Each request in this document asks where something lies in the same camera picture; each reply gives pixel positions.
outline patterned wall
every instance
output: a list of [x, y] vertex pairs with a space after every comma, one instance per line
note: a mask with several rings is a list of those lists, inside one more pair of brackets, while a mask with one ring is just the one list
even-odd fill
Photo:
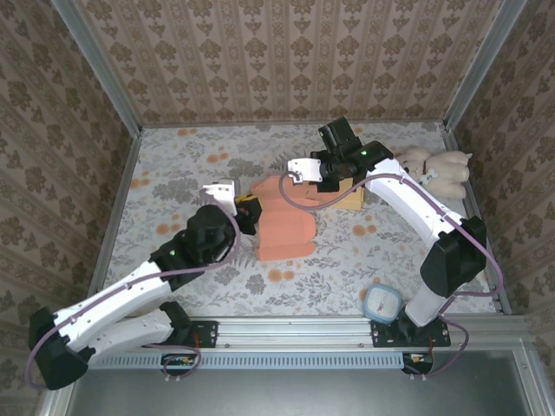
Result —
[[48, 1], [0, 2], [0, 414], [31, 414], [29, 316], [87, 294], [130, 138]]
[[78, 0], [144, 125], [439, 119], [500, 0]]
[[528, 1], [455, 136], [517, 313], [555, 384], [555, 2]]

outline wallpaper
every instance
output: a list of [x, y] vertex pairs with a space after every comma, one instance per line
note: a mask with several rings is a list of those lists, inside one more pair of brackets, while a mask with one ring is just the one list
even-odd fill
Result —
[[0, 2], [0, 415], [33, 412], [29, 316], [86, 296], [129, 145], [52, 5]]
[[77, 0], [146, 126], [440, 119], [500, 0]]
[[[186, 228], [199, 208], [199, 189], [233, 178], [241, 193], [289, 159], [324, 148], [317, 124], [152, 128], [142, 134], [105, 286], [133, 271], [141, 258]], [[398, 153], [421, 146], [445, 150], [440, 122], [352, 125], [363, 143], [379, 140]], [[461, 201], [443, 201], [464, 214]], [[242, 236], [237, 257], [172, 294], [190, 316], [361, 315], [372, 283], [397, 289], [407, 301], [422, 284], [428, 251], [409, 223], [376, 195], [365, 192], [360, 211], [314, 212], [316, 249], [307, 257], [257, 260], [258, 236]], [[488, 291], [480, 274], [467, 289]], [[489, 298], [462, 297], [451, 313], [495, 312]]]
[[455, 136], [517, 313], [555, 383], [555, 2], [528, 1]]

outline purple cable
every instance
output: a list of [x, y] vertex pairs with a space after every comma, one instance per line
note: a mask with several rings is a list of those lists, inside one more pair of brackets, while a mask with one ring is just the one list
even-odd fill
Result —
[[[367, 178], [361, 180], [360, 182], [357, 182], [356, 184], [354, 184], [350, 189], [345, 191], [343, 194], [339, 195], [337, 198], [331, 200], [330, 202], [326, 202], [324, 204], [317, 205], [317, 206], [306, 206], [306, 205], [300, 205], [300, 204], [296, 203], [291, 198], [289, 198], [287, 196], [287, 194], [285, 193], [284, 180], [289, 175], [294, 176], [296, 179], [300, 179], [299, 175], [297, 175], [295, 172], [285, 172], [279, 178], [279, 192], [281, 193], [281, 196], [284, 197], [284, 199], [290, 205], [293, 205], [294, 207], [296, 207], [300, 210], [303, 210], [303, 211], [318, 211], [318, 210], [322, 210], [323, 208], [327, 208], [329, 206], [332, 206], [333, 204], [335, 204], [335, 203], [341, 201], [343, 198], [347, 197], [356, 188], [358, 188], [359, 186], [363, 186], [364, 184], [366, 184], [370, 180], [374, 180], [374, 179], [398, 179], [399, 181], [403, 181], [403, 179], [404, 179], [403, 176], [397, 175], [397, 174], [394, 174], [394, 173], [379, 173], [379, 174], [376, 174], [376, 175], [370, 175]], [[445, 312], [445, 310], [451, 305], [451, 303], [453, 303], [455, 297], [458, 297], [458, 296], [477, 296], [477, 297], [489, 297], [489, 296], [490, 297], [495, 297], [495, 296], [497, 296], [500, 293], [500, 291], [503, 289], [503, 285], [505, 283], [505, 278], [503, 277], [503, 272], [501, 271], [501, 268], [498, 265], [498, 263], [495, 261], [495, 258], [493, 257], [493, 255], [490, 254], [487, 251], [487, 249], [484, 246], [482, 246], [482, 244], [480, 244], [478, 242], [478, 240], [476, 240], [474, 237], [472, 237], [464, 228], [462, 228], [459, 224], [457, 224], [452, 218], [448, 217], [446, 215], [446, 213], [418, 185], [412, 183], [409, 180], [405, 180], [402, 183], [404, 185], [408, 185], [413, 191], [415, 191], [418, 195], [420, 195], [420, 197], [422, 199], [424, 199], [432, 208], [434, 208], [435, 212], [438, 215], [440, 215], [442, 218], [444, 218], [444, 220], [447, 221], [448, 224], [452, 225], [460, 234], [462, 234], [462, 236], [464, 238], [466, 238], [474, 247], [476, 247], [484, 256], [486, 256], [486, 258], [493, 265], [493, 268], [495, 269], [495, 273], [497, 274], [497, 286], [492, 291], [490, 291], [490, 292], [474, 292], [474, 291], [455, 292], [449, 297], [449, 299], [441, 307], [440, 311], [438, 312], [438, 315], [439, 315], [438, 317], [442, 321], [444, 321], [447, 325], [454, 326], [454, 327], [460, 329], [462, 332], [464, 332], [465, 340], [460, 345], [460, 349], [457, 352], [457, 354], [445, 366], [443, 366], [442, 368], [439, 368], [437, 370], [434, 370], [433, 372], [431, 372], [429, 374], [426, 374], [426, 377], [430, 377], [430, 376], [434, 376], [434, 375], [437, 375], [437, 374], [441, 374], [445, 370], [447, 370], [449, 367], [451, 367], [453, 365], [453, 363], [455, 361], [457, 361], [460, 358], [460, 356], [464, 353], [464, 351], [465, 351], [465, 349], [468, 345], [468, 340], [470, 338], [470, 334], [468, 333], [468, 331], [465, 328], [463, 328], [458, 323], [449, 321], [448, 319], [446, 319], [441, 314], [443, 312]], [[418, 374], [418, 371], [416, 371], [414, 368], [409, 367], [409, 366], [406, 366], [406, 367], [408, 367], [412, 371], [415, 371]]]
[[35, 390], [43, 390], [44, 388], [46, 388], [46, 386], [44, 386], [43, 384], [37, 384], [32, 380], [31, 367], [33, 365], [33, 361], [35, 361], [36, 354], [41, 349], [42, 345], [44, 345], [44, 343], [48, 340], [48, 338], [50, 338], [50, 336], [54, 335], [56, 332], [64, 328], [66, 325], [69, 325], [70, 323], [75, 323], [77, 319], [83, 316], [83, 314], [85, 314], [86, 312], [89, 312], [92, 308], [98, 306], [102, 302], [106, 301], [108, 298], [120, 293], [121, 291], [129, 289], [131, 286], [137, 283], [141, 283], [146, 280], [150, 280], [158, 277], [168, 277], [168, 276], [180, 275], [183, 273], [199, 273], [199, 272], [204, 272], [208, 270], [214, 270], [214, 269], [217, 269], [218, 267], [221, 267], [224, 264], [229, 263], [237, 255], [237, 249], [240, 246], [240, 236], [241, 236], [241, 231], [239, 229], [237, 221], [229, 212], [227, 212], [227, 209], [220, 202], [218, 202], [211, 195], [208, 195], [206, 191], [201, 191], [201, 196], [202, 195], [206, 195], [210, 199], [210, 203], [216, 205], [220, 210], [222, 210], [222, 212], [225, 214], [227, 219], [229, 219], [230, 222], [232, 223], [233, 230], [235, 231], [235, 243], [233, 244], [229, 253], [227, 253], [227, 256], [225, 256], [225, 258], [221, 262], [212, 263], [207, 266], [194, 267], [191, 269], [161, 271], [159, 273], [153, 273], [150, 275], [137, 277], [135, 280], [131, 281], [128, 285], [120, 286], [119, 288], [114, 289], [111, 292], [108, 292], [104, 296], [99, 297], [94, 302], [91, 302], [89, 305], [81, 309], [79, 312], [75, 312], [73, 315], [69, 316], [66, 320], [60, 322], [58, 325], [54, 326], [50, 331], [44, 334], [42, 338], [36, 343], [36, 345], [31, 350], [29, 354], [29, 358], [27, 359], [27, 363], [25, 364], [25, 373], [24, 373], [25, 382], [27, 383], [28, 386], [35, 388]]
[[[200, 353], [200, 350], [195, 347], [188, 347], [184, 345], [158, 345], [158, 344], [148, 344], [147, 347], [157, 348], [157, 349], [185, 349], [186, 351], [191, 351], [197, 355], [196, 361], [193, 364], [193, 366], [189, 368], [185, 374], [176, 376], [176, 378], [180, 377], [180, 379], [185, 379], [186, 377], [189, 377], [191, 374], [197, 371], [197, 368], [199, 368], [200, 362], [202, 361], [202, 354]], [[162, 366], [162, 373], [166, 376], [166, 380], [168, 380], [170, 377], [170, 374], [167, 373], [167, 365], [171, 361], [175, 361], [178, 359], [179, 357], [168, 357], [164, 360], [164, 364]]]

